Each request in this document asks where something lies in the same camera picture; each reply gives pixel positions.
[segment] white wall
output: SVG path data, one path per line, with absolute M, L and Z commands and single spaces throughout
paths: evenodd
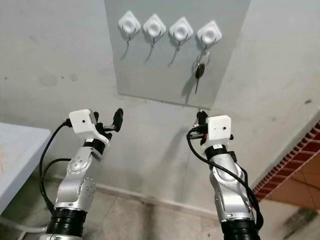
M 252 0 L 211 110 L 232 117 L 251 183 L 319 111 L 319 12 L 317 0 Z M 120 107 L 100 182 L 212 210 L 208 167 L 185 140 L 197 110 L 117 94 L 103 0 L 0 1 L 0 121 L 54 130 L 70 111 L 107 122 Z M 80 144 L 66 129 L 50 157 Z

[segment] metal hook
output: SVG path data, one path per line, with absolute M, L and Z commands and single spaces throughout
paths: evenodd
M 208 49 L 207 49 L 207 50 L 205 49 L 199 56 L 196 57 L 196 61 L 195 61 L 195 63 L 192 65 L 192 68 L 193 68 L 193 69 L 197 68 L 197 67 L 200 65 L 200 63 L 202 62 L 202 58 L 203 58 L 204 56 L 207 56 L 207 61 L 206 61 L 205 65 L 206 65 L 206 66 L 209 65 L 210 60 L 211 60 L 211 54 L 210 54 L 210 52 L 208 51 Z
M 123 32 L 124 32 L 124 33 L 127 35 L 127 37 L 128 37 L 128 41 L 127 41 L 126 43 L 127 43 L 128 45 L 131 44 L 132 36 L 136 33 L 137 28 L 135 27 L 133 33 L 131 33 L 131 34 L 127 34 L 127 32 L 124 30 L 124 26 L 123 26 L 123 25 L 121 26 L 121 28 L 122 28 Z
M 203 40 L 203 35 L 201 36 L 201 42 L 202 44 L 204 45 L 204 54 L 206 54 L 208 52 L 208 49 L 211 48 L 215 43 L 216 43 L 216 40 L 217 40 L 217 37 L 214 38 L 213 40 L 213 43 L 211 44 L 205 44 L 204 40 Z
M 159 32 L 159 34 L 158 34 L 158 36 L 155 36 L 155 37 L 152 37 L 151 35 L 150 35 L 150 33 L 149 33 L 149 30 L 148 30 L 148 28 L 146 29 L 146 33 L 148 34 L 148 36 L 152 39 L 152 48 L 154 49 L 155 48 L 155 46 L 156 46 L 156 40 L 157 40 L 157 38 L 158 37 L 160 37 L 161 36 L 161 30 L 160 30 L 160 32 Z
M 185 38 L 184 38 L 183 40 L 179 41 L 179 40 L 177 40 L 177 38 L 176 38 L 176 36 L 175 36 L 175 33 L 176 33 L 176 32 L 173 32 L 173 38 L 174 38 L 174 40 L 176 40 L 177 43 L 178 43 L 177 46 L 176 46 L 176 50 L 179 52 L 181 43 L 183 43 L 184 41 L 187 40 L 189 34 L 187 33 L 186 36 L 185 36 Z

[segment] car key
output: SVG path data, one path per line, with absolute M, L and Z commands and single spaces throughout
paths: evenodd
M 199 85 L 199 79 L 200 79 L 200 78 L 202 77 L 202 75 L 204 74 L 205 68 L 206 68 L 206 65 L 205 65 L 204 63 L 200 63 L 200 64 L 198 65 L 198 67 L 196 68 L 196 71 L 195 71 L 196 86 L 195 86 L 195 92 L 194 92 L 194 94 L 197 93 L 198 85 Z

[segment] tiled floor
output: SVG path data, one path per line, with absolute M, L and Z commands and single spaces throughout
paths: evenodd
M 58 184 L 47 182 L 50 199 L 55 198 Z M 297 211 L 297 207 L 263 201 L 265 224 L 260 231 L 263 240 L 283 240 L 288 234 L 284 223 Z M 39 193 L 38 181 L 30 178 L 2 215 L 17 223 L 37 227 L 50 219 Z M 314 223 L 310 229 L 317 229 Z M 317 240 L 318 232 L 308 240 Z M 20 232 L 0 225 L 0 240 L 16 240 Z M 28 234 L 24 240 L 37 240 L 40 234 Z M 222 240 L 220 223 L 166 207 L 154 206 L 137 200 L 97 192 L 84 224 L 83 240 Z

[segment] wall hook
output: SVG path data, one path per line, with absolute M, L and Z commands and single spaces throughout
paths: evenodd
M 181 46 L 184 42 L 186 42 L 189 34 L 186 34 L 186 36 L 185 36 L 185 38 L 184 38 L 183 40 L 178 40 L 178 39 L 176 38 L 175 34 L 176 34 L 176 32 L 173 33 L 173 38 L 174 38 L 174 40 L 176 40 L 176 42 L 177 42 L 176 50 L 179 52 L 180 46 Z
M 152 48 L 156 46 L 156 42 L 166 32 L 166 25 L 162 22 L 157 14 L 153 14 L 143 25 L 143 30 L 149 38 L 152 39 Z
M 209 48 L 211 48 L 213 45 L 215 45 L 216 41 L 217 41 L 217 37 L 214 38 L 213 42 L 210 44 L 206 44 L 206 42 L 203 39 L 203 35 L 201 36 L 201 43 L 204 45 L 204 51 L 202 55 L 208 54 L 208 50 Z
M 176 51 L 179 52 L 181 45 L 192 37 L 194 30 L 183 16 L 170 27 L 169 33 L 177 42 Z
M 156 41 L 161 37 L 162 33 L 160 31 L 157 36 L 151 36 L 151 34 L 149 33 L 149 29 L 148 28 L 146 29 L 146 33 L 152 39 L 152 48 L 154 49 L 155 46 L 156 46 Z
M 119 20 L 118 26 L 122 29 L 122 32 L 127 36 L 127 45 L 131 44 L 132 38 L 141 29 L 140 23 L 136 16 L 127 11 Z
M 127 34 L 127 32 L 124 30 L 124 26 L 123 25 L 121 26 L 121 28 L 122 28 L 123 32 L 126 34 L 126 36 L 128 37 L 128 41 L 126 41 L 126 43 L 128 45 L 131 44 L 132 36 L 136 34 L 137 28 L 135 27 L 133 33 L 131 33 L 131 34 Z

